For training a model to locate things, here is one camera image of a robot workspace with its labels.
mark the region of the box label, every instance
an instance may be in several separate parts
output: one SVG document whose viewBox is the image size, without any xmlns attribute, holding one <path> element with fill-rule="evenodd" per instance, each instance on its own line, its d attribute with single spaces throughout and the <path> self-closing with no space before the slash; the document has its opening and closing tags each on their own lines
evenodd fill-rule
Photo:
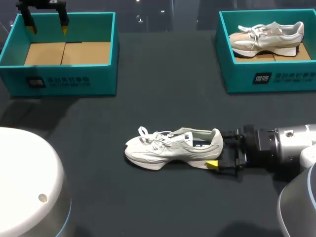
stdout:
<svg viewBox="0 0 316 237">
<path fill-rule="evenodd" d="M 45 88 L 46 85 L 42 77 L 26 77 L 26 81 L 30 88 Z"/>
<path fill-rule="evenodd" d="M 316 72 L 304 73 L 276 73 L 273 82 L 288 83 L 288 82 L 313 82 L 316 81 Z"/>
<path fill-rule="evenodd" d="M 49 87 L 90 87 L 89 77 L 48 77 Z"/>
<path fill-rule="evenodd" d="M 254 85 L 268 84 L 272 73 L 256 73 L 253 79 Z"/>
</svg>

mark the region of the shoelace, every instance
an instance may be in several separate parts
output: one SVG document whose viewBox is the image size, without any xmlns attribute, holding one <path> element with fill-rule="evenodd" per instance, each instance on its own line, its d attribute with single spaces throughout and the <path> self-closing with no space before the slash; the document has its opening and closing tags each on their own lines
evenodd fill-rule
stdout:
<svg viewBox="0 0 316 237">
<path fill-rule="evenodd" d="M 144 127 L 139 127 L 139 135 L 143 142 L 150 143 L 153 150 L 158 150 L 162 146 L 171 146 L 169 134 L 163 135 L 163 133 L 171 133 L 171 131 L 154 132 L 148 134 L 148 131 Z"/>
<path fill-rule="evenodd" d="M 241 32 L 245 32 L 245 33 L 248 33 L 248 35 L 252 38 L 254 38 L 254 42 L 253 42 L 253 45 L 251 47 L 251 50 L 253 49 L 253 47 L 255 46 L 255 44 L 258 42 L 259 40 L 259 37 L 262 36 L 262 35 L 266 35 L 267 33 L 264 33 L 264 32 L 260 32 L 260 28 L 263 27 L 264 25 L 256 25 L 256 26 L 253 26 L 253 27 L 243 27 L 243 26 L 238 26 L 238 29 L 241 31 Z"/>
</svg>

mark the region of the white sneaker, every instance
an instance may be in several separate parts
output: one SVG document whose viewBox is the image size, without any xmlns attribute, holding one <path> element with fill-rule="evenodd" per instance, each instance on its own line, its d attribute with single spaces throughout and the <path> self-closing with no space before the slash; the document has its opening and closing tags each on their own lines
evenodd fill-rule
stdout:
<svg viewBox="0 0 316 237">
<path fill-rule="evenodd" d="M 273 22 L 251 28 L 238 28 L 241 33 L 231 34 L 230 43 L 236 56 L 247 58 L 252 58 L 262 51 L 294 57 L 304 36 L 303 22 L 297 22 L 295 25 L 280 25 Z"/>
<path fill-rule="evenodd" d="M 138 131 L 140 136 L 126 143 L 125 155 L 146 169 L 161 169 L 172 160 L 183 160 L 193 167 L 207 169 L 205 162 L 218 158 L 223 149 L 223 138 L 217 129 L 181 128 L 175 132 L 148 134 L 146 128 L 140 127 Z"/>
</svg>

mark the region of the shoe tongue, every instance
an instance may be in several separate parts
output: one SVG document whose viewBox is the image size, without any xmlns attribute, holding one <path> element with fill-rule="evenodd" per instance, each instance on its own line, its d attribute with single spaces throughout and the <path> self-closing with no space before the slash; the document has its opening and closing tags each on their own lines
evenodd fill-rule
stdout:
<svg viewBox="0 0 316 237">
<path fill-rule="evenodd" d="M 177 141 L 185 141 L 189 146 L 193 146 L 193 134 L 191 132 L 186 132 L 183 134 L 180 134 L 175 137 L 171 137 L 170 140 L 171 142 L 177 142 Z"/>
</svg>

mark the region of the white dome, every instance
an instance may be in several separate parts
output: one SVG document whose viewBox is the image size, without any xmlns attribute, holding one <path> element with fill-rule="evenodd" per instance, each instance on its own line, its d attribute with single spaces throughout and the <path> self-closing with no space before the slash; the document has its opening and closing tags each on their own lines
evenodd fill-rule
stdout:
<svg viewBox="0 0 316 237">
<path fill-rule="evenodd" d="M 55 150 L 41 137 L 0 127 L 0 237 L 19 236 L 54 206 L 64 171 Z"/>
</svg>

